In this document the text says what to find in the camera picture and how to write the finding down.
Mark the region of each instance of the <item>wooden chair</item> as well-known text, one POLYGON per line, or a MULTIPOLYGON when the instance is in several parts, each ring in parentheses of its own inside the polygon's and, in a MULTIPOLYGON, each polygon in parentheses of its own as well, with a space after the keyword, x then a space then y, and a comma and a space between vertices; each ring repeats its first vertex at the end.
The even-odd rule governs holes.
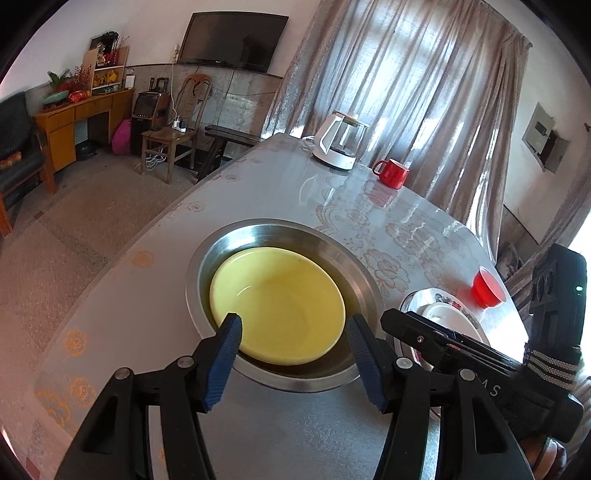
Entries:
POLYGON ((0 103, 0 160, 15 152, 21 159, 0 170, 0 234, 6 237, 12 225, 4 205, 4 197, 34 175, 39 175, 51 194, 57 192, 51 159, 43 153, 47 145, 45 135, 36 129, 27 111, 25 94, 16 95, 0 103))
POLYGON ((205 106, 211 96, 212 87, 213 81, 209 75, 195 73, 187 76, 174 103, 177 115, 187 124, 187 131, 181 133, 172 127, 164 127, 161 130, 144 132, 142 134, 142 174, 146 171, 148 154, 161 155, 166 158, 168 162, 167 183, 172 182, 174 163, 187 155, 191 155, 190 168, 194 170, 199 126, 205 106), (177 146, 189 142, 191 142, 191 150, 176 155, 177 146))

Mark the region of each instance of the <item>white wall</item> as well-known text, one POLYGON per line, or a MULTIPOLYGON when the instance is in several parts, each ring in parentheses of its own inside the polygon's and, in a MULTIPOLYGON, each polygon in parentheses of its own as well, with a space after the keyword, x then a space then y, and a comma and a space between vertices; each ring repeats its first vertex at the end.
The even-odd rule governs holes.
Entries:
POLYGON ((571 185, 589 137, 591 87, 558 39, 517 0, 486 0, 533 43, 509 153, 505 205, 540 242, 571 185), (556 174, 543 172, 521 137, 539 102, 556 121, 558 133, 570 141, 556 174))
POLYGON ((0 83, 0 98, 49 81, 82 64, 90 39, 127 22, 134 0, 70 0, 53 15, 23 48, 0 83))
POLYGON ((167 63, 182 44, 191 15, 207 11, 251 11, 290 17, 269 73, 283 76, 320 0, 135 0, 134 15, 122 30, 129 35, 129 65, 167 63))
POLYGON ((69 0, 27 43, 5 79, 0 99, 48 82, 47 72, 72 72, 90 39, 115 30, 129 35, 128 64, 170 62, 191 14, 240 10, 288 15, 269 73, 283 76, 320 0, 69 0))

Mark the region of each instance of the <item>tiled floor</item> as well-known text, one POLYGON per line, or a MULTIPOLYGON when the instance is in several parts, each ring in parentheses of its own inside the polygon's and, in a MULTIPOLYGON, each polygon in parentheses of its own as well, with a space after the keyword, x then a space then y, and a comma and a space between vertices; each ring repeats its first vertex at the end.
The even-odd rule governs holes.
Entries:
POLYGON ((59 191, 40 185, 10 214, 0 238, 0 432, 34 479, 52 479, 65 451, 23 402, 38 359, 76 299, 152 218, 193 185, 165 165, 144 176, 136 157, 106 153, 56 175, 59 191))

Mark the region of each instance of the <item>wooden bench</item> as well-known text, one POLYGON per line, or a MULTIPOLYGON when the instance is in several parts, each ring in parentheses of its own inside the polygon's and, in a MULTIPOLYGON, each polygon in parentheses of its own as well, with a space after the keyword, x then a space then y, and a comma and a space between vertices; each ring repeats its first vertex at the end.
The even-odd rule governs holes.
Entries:
POLYGON ((261 137, 257 137, 256 135, 239 132, 231 128, 218 127, 217 125, 206 126, 205 135, 207 137, 213 137, 214 140, 212 146, 209 147, 205 162, 199 169, 197 180, 203 180, 213 170, 217 170, 220 167, 228 142, 244 145, 245 147, 254 147, 263 141, 261 137))

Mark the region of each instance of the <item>kettle lid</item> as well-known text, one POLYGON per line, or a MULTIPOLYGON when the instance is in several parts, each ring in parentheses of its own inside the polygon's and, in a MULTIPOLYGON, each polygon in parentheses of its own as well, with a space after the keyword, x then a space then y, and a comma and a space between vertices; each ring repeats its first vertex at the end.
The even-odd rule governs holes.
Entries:
POLYGON ((343 120, 345 120, 349 125, 357 125, 359 127, 369 128, 368 124, 364 124, 361 120, 359 120, 359 115, 357 113, 343 113, 338 110, 334 110, 333 113, 342 116, 343 120))

